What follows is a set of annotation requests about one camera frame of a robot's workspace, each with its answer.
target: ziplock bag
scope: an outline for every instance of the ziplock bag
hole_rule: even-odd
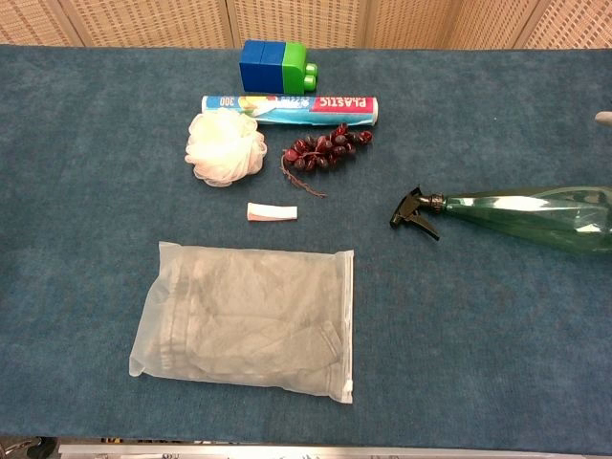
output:
[[[352,403],[353,251],[160,242],[130,375],[280,386]]]

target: red grapes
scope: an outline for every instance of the red grapes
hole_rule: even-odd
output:
[[[372,142],[373,135],[370,131],[349,132],[348,124],[343,122],[334,129],[329,136],[317,138],[308,136],[297,139],[291,148],[283,150],[280,167],[283,174],[287,176],[296,186],[301,186],[311,194],[319,198],[325,197],[323,193],[313,190],[307,184],[293,175],[288,167],[295,170],[311,172],[315,169],[327,170],[333,168],[343,158],[355,157],[357,145],[366,145]]]

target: small white piece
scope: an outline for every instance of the small white piece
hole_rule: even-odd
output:
[[[266,206],[249,203],[247,205],[247,220],[250,222],[280,222],[296,220],[297,207]]]
[[[599,112],[595,116],[595,121],[604,126],[612,126],[612,112]]]

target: white loofah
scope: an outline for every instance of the white loofah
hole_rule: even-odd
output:
[[[208,185],[229,186],[259,172],[267,150],[257,121],[220,108],[207,110],[191,122],[185,161]]]

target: folded cloth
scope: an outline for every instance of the folded cloth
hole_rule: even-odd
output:
[[[160,243],[130,374],[280,386],[352,403],[353,252]]]

